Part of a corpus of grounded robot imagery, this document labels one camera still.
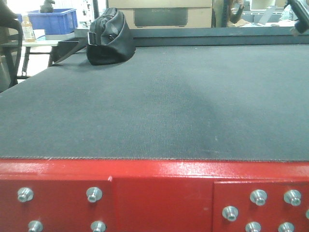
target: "red panel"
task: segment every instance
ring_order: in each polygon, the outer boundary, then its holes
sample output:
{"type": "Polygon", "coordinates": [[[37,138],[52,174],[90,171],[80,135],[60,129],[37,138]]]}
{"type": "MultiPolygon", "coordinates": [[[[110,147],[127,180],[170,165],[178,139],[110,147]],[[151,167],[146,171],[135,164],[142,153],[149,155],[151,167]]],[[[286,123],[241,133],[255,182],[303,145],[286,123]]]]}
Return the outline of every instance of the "red panel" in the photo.
{"type": "Polygon", "coordinates": [[[0,232],[27,231],[36,219],[43,232],[90,232],[95,220],[106,223],[106,232],[234,232],[251,220],[263,231],[275,232],[286,220],[308,231],[308,183],[306,162],[2,159],[0,232]],[[85,194],[92,186],[104,191],[95,204],[85,194]],[[33,189],[32,201],[17,200],[21,187],[33,189]],[[269,194],[263,208],[248,200],[259,188],[269,194]],[[290,188],[302,192],[301,206],[282,202],[290,188]],[[221,215],[230,204],[240,212],[234,223],[221,215]]]}
{"type": "Polygon", "coordinates": [[[214,224],[213,232],[245,231],[247,223],[256,221],[262,231],[278,232],[284,222],[295,225],[295,231],[309,231],[306,211],[309,209],[308,182],[216,182],[214,185],[214,224]],[[250,193],[256,189],[266,191],[266,204],[257,206],[250,201],[250,193]],[[300,206],[292,206],[283,200],[284,194],[292,189],[302,193],[300,206]],[[229,222],[222,217],[226,206],[239,210],[236,221],[229,222]]]}
{"type": "Polygon", "coordinates": [[[116,184],[119,231],[211,231],[212,183],[206,179],[122,178],[116,184]]]}
{"type": "Polygon", "coordinates": [[[116,231],[113,193],[110,181],[0,181],[0,231],[26,232],[28,223],[39,220],[44,232],[91,231],[93,221],[106,223],[107,232],[116,231]],[[89,187],[99,187],[103,197],[96,203],[87,200],[89,187]],[[17,200],[17,191],[29,187],[34,198],[17,200]]]}

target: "metal bolt head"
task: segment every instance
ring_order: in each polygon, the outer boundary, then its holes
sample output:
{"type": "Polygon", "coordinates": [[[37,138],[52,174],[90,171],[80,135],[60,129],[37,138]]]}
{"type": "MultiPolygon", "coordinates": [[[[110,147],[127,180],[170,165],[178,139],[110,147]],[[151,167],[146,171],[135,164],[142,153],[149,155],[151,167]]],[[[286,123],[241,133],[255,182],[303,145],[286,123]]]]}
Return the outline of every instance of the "metal bolt head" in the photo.
{"type": "Polygon", "coordinates": [[[43,230],[43,225],[40,221],[31,221],[28,224],[28,232],[41,232],[43,230]]]}
{"type": "Polygon", "coordinates": [[[290,190],[284,194],[284,201],[292,206],[299,206],[301,204],[301,193],[297,190],[290,190]]]}
{"type": "Polygon", "coordinates": [[[88,201],[95,203],[100,200],[103,196],[103,192],[98,187],[91,187],[86,192],[88,201]]]}
{"type": "Polygon", "coordinates": [[[24,203],[31,201],[33,199],[33,195],[33,191],[30,188],[24,187],[18,190],[17,199],[24,203]]]}
{"type": "Polygon", "coordinates": [[[106,225],[102,221],[94,221],[91,224],[92,232],[105,232],[106,231],[106,225]]]}
{"type": "Polygon", "coordinates": [[[279,226],[278,232],[294,232],[294,225],[290,222],[285,222],[279,226]]]}
{"type": "Polygon", "coordinates": [[[236,221],[238,209],[234,206],[227,206],[222,210],[222,216],[228,221],[236,221]]]}
{"type": "Polygon", "coordinates": [[[267,193],[264,190],[257,189],[250,194],[250,200],[254,204],[262,206],[266,203],[267,193]]]}
{"type": "Polygon", "coordinates": [[[246,225],[246,232],[260,232],[262,229],[260,223],[253,221],[246,225]]]}

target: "black pouch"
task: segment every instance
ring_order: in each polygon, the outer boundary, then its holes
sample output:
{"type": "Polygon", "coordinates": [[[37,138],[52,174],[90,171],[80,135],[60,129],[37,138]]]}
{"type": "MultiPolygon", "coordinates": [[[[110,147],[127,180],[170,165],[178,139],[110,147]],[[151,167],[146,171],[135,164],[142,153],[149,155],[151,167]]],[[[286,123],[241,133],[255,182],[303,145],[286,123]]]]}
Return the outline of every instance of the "black pouch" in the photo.
{"type": "Polygon", "coordinates": [[[116,8],[108,8],[91,23],[87,58],[92,65],[127,61],[134,55],[135,49],[125,16],[116,8]]]}

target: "table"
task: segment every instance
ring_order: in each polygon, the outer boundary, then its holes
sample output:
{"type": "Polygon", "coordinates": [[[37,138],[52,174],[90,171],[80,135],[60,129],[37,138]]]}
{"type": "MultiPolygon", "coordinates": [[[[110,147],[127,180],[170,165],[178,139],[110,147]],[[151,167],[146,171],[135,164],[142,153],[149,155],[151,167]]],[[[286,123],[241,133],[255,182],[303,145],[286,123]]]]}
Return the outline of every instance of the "table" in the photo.
{"type": "Polygon", "coordinates": [[[0,94],[1,231],[308,231],[309,45],[85,51],[0,94]],[[16,199],[22,187],[32,201],[16,199]],[[102,199],[87,200],[97,187],[102,199]],[[268,194],[264,206],[250,200],[268,194]],[[301,205],[284,201],[290,190],[301,205]],[[239,216],[223,218],[226,206],[239,216]]]}
{"type": "Polygon", "coordinates": [[[308,48],[140,47],[97,67],[77,53],[2,94],[2,156],[307,161],[308,48]]]}
{"type": "MultiPolygon", "coordinates": [[[[284,20],[284,21],[280,21],[280,22],[272,22],[272,23],[266,23],[264,26],[261,27],[286,27],[286,28],[292,28],[295,25],[295,21],[291,21],[291,20],[284,20]]],[[[252,28],[252,27],[256,27],[254,24],[252,23],[248,23],[244,26],[241,26],[241,28],[252,28]]]]}
{"type": "MultiPolygon", "coordinates": [[[[23,68],[22,68],[22,76],[18,78],[19,79],[27,78],[27,67],[28,67],[29,55],[42,55],[42,54],[50,55],[48,66],[52,65],[54,50],[55,50],[55,47],[57,47],[59,41],[60,40],[43,40],[43,41],[36,41],[36,42],[23,41],[22,46],[26,47],[25,59],[24,59],[23,68]],[[51,46],[52,49],[50,52],[30,52],[32,47],[40,47],[40,46],[51,46]]],[[[12,50],[16,48],[17,42],[13,41],[13,42],[2,44],[1,46],[3,48],[3,52],[7,60],[8,70],[11,76],[11,80],[17,80],[17,77],[14,77],[14,63],[13,63],[13,58],[12,58],[12,50]]]]}

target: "office chair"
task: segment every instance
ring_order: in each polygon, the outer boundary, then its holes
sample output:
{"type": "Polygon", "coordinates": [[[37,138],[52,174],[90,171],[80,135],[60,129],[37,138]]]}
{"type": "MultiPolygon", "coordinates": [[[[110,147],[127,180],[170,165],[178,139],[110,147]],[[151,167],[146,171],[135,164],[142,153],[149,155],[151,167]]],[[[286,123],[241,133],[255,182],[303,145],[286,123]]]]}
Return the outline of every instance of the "office chair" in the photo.
{"type": "Polygon", "coordinates": [[[21,58],[21,48],[23,41],[23,30],[19,21],[16,20],[17,15],[14,14],[7,5],[0,0],[0,27],[12,28],[18,31],[17,56],[14,65],[14,73],[11,74],[11,82],[9,87],[17,84],[17,72],[21,58]]]}

